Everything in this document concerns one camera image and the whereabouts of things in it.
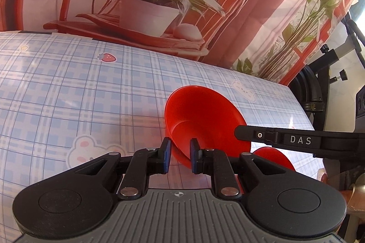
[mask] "white flower pot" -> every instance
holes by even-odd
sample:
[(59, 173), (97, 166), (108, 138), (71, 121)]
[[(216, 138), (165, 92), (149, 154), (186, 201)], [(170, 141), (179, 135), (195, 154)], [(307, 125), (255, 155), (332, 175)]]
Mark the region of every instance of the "white flower pot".
[(119, 26), (146, 35), (160, 37), (179, 10), (142, 0), (120, 0)]

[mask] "gray ribbed plate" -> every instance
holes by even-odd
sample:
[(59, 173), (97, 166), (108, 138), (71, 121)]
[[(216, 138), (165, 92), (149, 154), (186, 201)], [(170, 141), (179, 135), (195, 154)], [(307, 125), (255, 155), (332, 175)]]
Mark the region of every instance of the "gray ribbed plate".
[[(16, 243), (47, 243), (50, 240), (20, 237)], [(149, 189), (145, 197), (123, 201), (110, 218), (82, 236), (57, 243), (289, 243), (254, 225), (236, 202), (222, 201), (209, 189)], [(340, 243), (330, 234), (308, 243)]]

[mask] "table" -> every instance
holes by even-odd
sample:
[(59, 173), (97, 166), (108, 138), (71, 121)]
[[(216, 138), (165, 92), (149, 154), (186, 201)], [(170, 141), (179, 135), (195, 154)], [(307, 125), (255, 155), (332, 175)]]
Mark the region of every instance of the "table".
[[(159, 147), (166, 99), (184, 85), (221, 93), (249, 125), (313, 129), (286, 86), (79, 36), (1, 32), (0, 243), (20, 235), (11, 205), (26, 186), (109, 151)], [(323, 166), (310, 154), (283, 152), (305, 175)], [(150, 179), (160, 188), (209, 184), (174, 158), (167, 175)]]

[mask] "cartoon bear print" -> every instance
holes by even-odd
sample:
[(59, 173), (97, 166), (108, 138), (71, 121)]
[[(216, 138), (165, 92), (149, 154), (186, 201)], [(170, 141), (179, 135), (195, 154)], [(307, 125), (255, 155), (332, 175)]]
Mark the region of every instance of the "cartoon bear print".
[(68, 168), (74, 168), (112, 151), (119, 152), (122, 157), (125, 156), (125, 150), (119, 145), (101, 147), (97, 146), (96, 140), (91, 135), (78, 136), (67, 154), (66, 163)]
[(242, 96), (244, 96), (245, 99), (255, 102), (255, 93), (249, 89), (247, 89), (239, 80), (235, 80), (232, 83), (233, 88), (239, 92)]

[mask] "metal rivet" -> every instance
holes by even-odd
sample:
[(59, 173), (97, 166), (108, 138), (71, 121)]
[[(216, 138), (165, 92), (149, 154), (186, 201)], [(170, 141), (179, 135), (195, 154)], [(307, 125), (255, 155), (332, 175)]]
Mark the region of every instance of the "metal rivet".
[(120, 194), (125, 197), (132, 197), (138, 194), (138, 190), (136, 188), (122, 188)]
[(240, 192), (238, 189), (236, 188), (222, 188), (221, 191), (220, 191), (223, 195), (225, 196), (229, 196), (229, 197), (232, 197), (232, 196), (236, 196), (238, 195), (238, 193)]

